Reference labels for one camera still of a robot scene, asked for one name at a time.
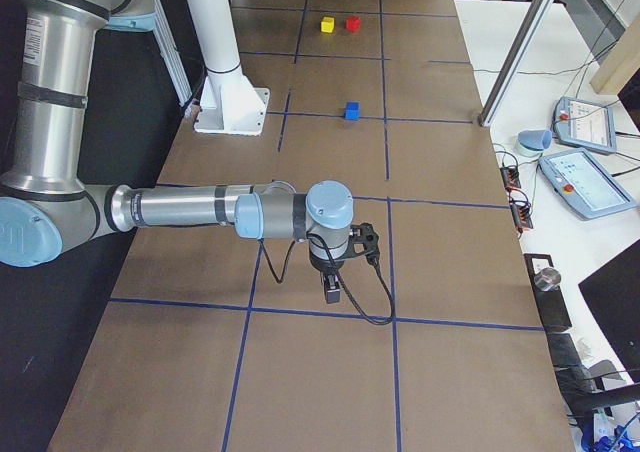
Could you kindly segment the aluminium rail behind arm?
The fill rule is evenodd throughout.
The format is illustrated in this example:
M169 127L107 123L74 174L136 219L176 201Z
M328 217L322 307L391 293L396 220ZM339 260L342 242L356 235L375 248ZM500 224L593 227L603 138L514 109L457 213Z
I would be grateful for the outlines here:
M169 22L167 20L161 0L154 0L155 28L153 30L160 55L165 63L167 72L181 106L189 105L192 89L189 83L181 56L177 50Z

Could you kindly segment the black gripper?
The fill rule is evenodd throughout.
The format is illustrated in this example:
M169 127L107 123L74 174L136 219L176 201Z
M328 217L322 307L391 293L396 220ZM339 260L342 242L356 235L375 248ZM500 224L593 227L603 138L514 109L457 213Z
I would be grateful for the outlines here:
M316 228L307 233L309 258L320 271L327 304L340 302L341 285L336 272L346 261L364 257L369 265L380 261L379 235L368 222L351 224L349 229Z

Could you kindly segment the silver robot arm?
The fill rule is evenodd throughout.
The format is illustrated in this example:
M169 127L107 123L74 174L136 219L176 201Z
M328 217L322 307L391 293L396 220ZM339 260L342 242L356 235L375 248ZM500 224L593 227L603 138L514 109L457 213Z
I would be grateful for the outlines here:
M33 267L92 239L145 227L233 226L244 238L307 242L325 299L348 293L340 270L380 259L378 235L353 221L353 197L325 180L299 193L258 185L86 185L77 176L96 33L149 31L155 0L21 0L27 10L12 167L1 177L1 260Z

